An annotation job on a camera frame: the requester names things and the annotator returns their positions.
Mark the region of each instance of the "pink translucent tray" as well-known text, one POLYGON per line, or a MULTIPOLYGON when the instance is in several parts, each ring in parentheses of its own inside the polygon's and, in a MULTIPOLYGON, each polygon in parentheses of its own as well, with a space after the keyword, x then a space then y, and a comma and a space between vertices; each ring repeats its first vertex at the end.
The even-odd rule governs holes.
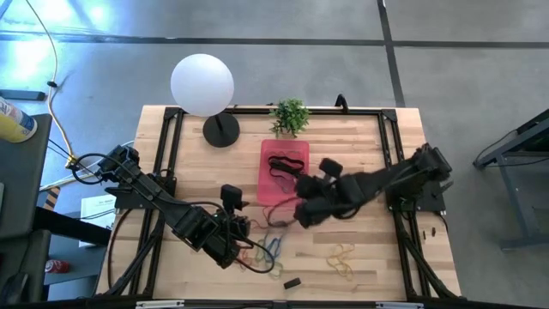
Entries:
POLYGON ((257 180, 257 201, 264 206, 273 206, 290 197, 295 197, 295 182, 286 173, 286 179, 275 178, 269 173, 268 158, 271 155, 286 156, 304 162, 303 173, 309 173, 309 143, 305 141, 264 140, 261 143, 261 160, 257 180))

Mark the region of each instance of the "green plant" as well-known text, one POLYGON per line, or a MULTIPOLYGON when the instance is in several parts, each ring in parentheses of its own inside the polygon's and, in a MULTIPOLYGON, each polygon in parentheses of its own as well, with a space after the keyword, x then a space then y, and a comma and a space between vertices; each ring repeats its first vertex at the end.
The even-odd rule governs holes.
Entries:
POLYGON ((303 106, 303 101, 299 99, 287 99, 278 102, 278 108, 272 109, 270 116, 275 116, 278 119, 273 122, 271 131, 276 134, 291 133, 293 137, 297 137, 296 133, 305 130, 305 126, 309 124, 309 110, 303 106))

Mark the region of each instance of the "white globe lamp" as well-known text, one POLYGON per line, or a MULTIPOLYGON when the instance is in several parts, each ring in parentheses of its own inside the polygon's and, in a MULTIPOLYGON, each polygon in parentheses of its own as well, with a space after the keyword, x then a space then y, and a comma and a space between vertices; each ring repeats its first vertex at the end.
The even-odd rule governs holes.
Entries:
POLYGON ((238 121, 223 112, 231 103, 234 81, 221 60, 206 54, 184 58, 173 69, 171 87, 173 99, 187 113, 208 117, 202 133, 210 145, 227 147, 236 142, 238 121))

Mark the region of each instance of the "gray floor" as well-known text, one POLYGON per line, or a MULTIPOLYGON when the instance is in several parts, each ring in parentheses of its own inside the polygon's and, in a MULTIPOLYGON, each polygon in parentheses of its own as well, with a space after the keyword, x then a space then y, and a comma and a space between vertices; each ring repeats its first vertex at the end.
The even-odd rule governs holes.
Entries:
MULTIPOLYGON (((375 0, 33 3, 55 33, 383 38, 375 0)), ((386 0, 386 4, 393 39, 549 40, 545 0, 386 0)), ((26 4, 15 0, 0 19, 1 31, 40 32, 41 28, 26 4)), ((299 97, 308 105, 329 106, 338 93, 344 93, 351 106, 395 106, 382 46, 57 43, 57 49, 58 80, 63 86, 54 106, 78 154, 106 152, 131 140, 142 105, 174 104, 169 91, 172 68, 196 52, 215 55, 231 69, 236 104, 299 97)), ((47 41, 0 41, 0 51, 0 88, 46 91, 52 70, 47 41)), ((395 48, 395 55, 406 106, 420 109, 427 139, 454 168, 455 185, 445 200, 463 295, 471 300, 549 306, 549 246, 499 250, 499 240, 518 237, 518 226, 499 171, 479 172, 471 166, 482 148, 547 109, 549 51, 402 47, 395 48)), ((44 102, 15 103, 31 114, 46 112, 44 102)), ((55 129, 51 138, 61 141, 55 129)), ((48 154, 43 183, 66 175, 63 164, 57 154, 48 154)), ((546 181, 536 169, 517 168, 516 173, 524 179, 536 171, 538 179, 546 181)), ((82 197, 102 190, 68 185, 62 189, 57 211, 77 211, 82 197)), ((530 193, 522 198, 533 203, 530 193)), ((541 218, 547 226, 549 221, 541 218)))

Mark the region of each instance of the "wooden tabletop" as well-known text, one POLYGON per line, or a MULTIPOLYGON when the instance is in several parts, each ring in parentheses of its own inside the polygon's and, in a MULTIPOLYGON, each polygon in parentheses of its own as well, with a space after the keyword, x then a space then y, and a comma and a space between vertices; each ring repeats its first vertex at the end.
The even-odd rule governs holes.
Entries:
MULTIPOLYGON (((145 173, 153 169, 165 106, 144 106, 137 127, 135 148, 145 173)), ((404 154, 410 157, 425 142, 419 110, 396 109, 404 154)), ((228 148, 213 148, 202 136, 204 118, 184 116, 180 137, 176 177, 176 198, 187 201, 220 202, 220 187, 235 185, 250 202, 242 212, 265 224, 263 207, 256 202, 257 173, 261 141, 275 138, 266 115, 236 115, 239 139, 228 148)), ((168 133, 165 162, 173 132, 168 133)), ((384 168, 377 119, 369 116, 311 116, 307 130, 298 139, 309 142, 310 174, 318 174, 318 164, 329 157, 344 166, 344 173, 371 172, 384 168)), ((387 124, 393 161, 396 161, 392 131, 387 124)), ((120 227, 112 253, 113 280, 122 275, 136 254, 143 211, 134 210, 120 227)), ((460 293, 448 235, 439 217, 418 214, 419 233, 425 259, 446 286, 460 293)), ((265 233, 252 224, 250 238, 259 240, 265 233)), ((384 196, 362 207, 351 220, 330 218, 323 224, 303 229, 293 224, 285 235, 278 261, 283 265, 279 279, 242 270, 233 264, 222 270, 203 251, 194 252, 177 239, 169 227, 164 232, 155 299, 209 300, 404 300, 401 265, 396 245, 395 225, 385 208, 384 196), (346 249, 354 244, 347 263, 353 278, 338 275, 326 259, 338 244, 346 249), (283 283, 299 277, 302 284, 285 290, 283 283)), ((145 285, 149 259, 145 261, 140 292, 145 285)), ((417 268, 411 262, 414 287, 419 289, 417 268)), ((106 261, 101 271, 98 293, 107 290, 106 261)))

